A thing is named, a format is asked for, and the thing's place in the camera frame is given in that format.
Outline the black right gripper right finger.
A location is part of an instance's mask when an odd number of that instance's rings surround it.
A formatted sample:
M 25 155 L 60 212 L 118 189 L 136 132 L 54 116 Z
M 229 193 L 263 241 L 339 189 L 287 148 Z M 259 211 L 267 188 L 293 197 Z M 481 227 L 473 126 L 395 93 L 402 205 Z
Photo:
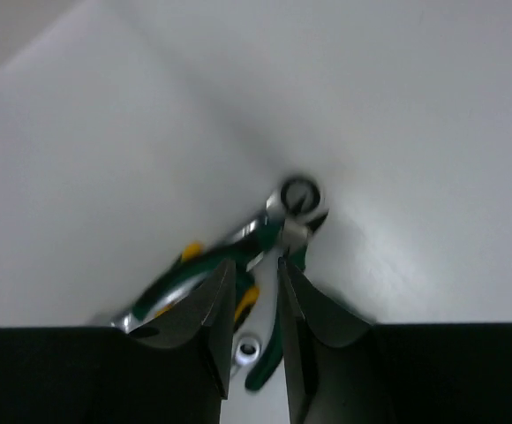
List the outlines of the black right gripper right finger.
M 279 313 L 292 423 L 374 423 L 371 326 L 279 261 Z

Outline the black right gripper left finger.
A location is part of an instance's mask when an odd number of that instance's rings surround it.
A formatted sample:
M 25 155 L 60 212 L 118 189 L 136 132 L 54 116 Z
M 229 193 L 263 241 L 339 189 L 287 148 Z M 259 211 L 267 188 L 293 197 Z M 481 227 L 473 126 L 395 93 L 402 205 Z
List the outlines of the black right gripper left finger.
M 235 296 L 236 264 L 224 260 L 185 299 L 130 333 L 157 356 L 152 379 L 166 391 L 206 379 L 217 397 L 228 396 Z

